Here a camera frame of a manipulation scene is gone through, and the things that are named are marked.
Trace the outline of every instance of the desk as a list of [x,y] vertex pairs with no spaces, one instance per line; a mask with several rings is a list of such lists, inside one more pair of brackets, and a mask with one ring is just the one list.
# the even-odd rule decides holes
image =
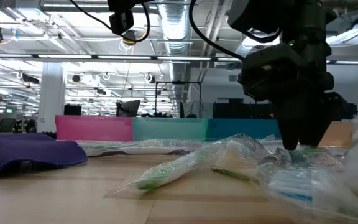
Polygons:
[[292,223],[248,182],[202,170],[144,197],[114,189],[177,156],[91,158],[0,179],[0,224]]

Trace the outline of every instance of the blue bin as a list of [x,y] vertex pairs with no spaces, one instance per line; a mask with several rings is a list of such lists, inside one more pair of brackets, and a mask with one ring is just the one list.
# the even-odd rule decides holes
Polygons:
[[277,121],[267,119],[211,119],[208,124],[207,140],[215,141],[245,133],[254,139],[263,139],[274,134],[280,138]]
[[205,141],[207,119],[133,118],[134,141],[187,139]]

